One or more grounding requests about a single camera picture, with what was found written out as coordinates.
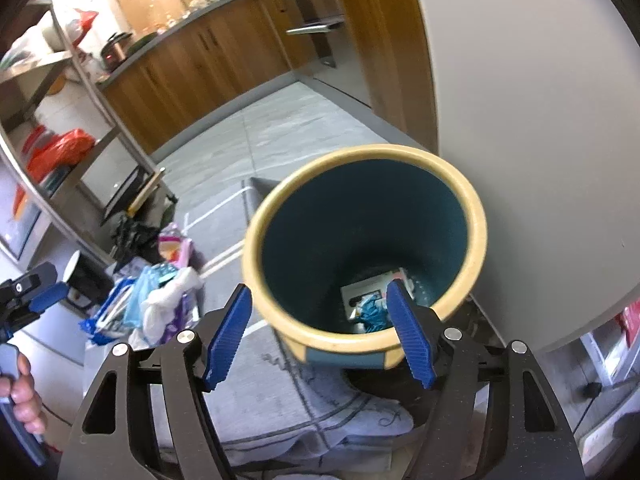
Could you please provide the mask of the person's left hand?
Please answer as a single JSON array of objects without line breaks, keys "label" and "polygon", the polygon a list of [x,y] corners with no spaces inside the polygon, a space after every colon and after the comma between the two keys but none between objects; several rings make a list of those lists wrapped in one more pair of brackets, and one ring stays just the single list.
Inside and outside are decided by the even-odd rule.
[{"label": "person's left hand", "polygon": [[27,432],[34,436],[43,436],[47,430],[47,416],[44,414],[40,395],[35,389],[29,360],[24,354],[19,353],[16,362],[20,374],[16,379],[8,376],[0,378],[0,396],[12,399],[14,416]]}]

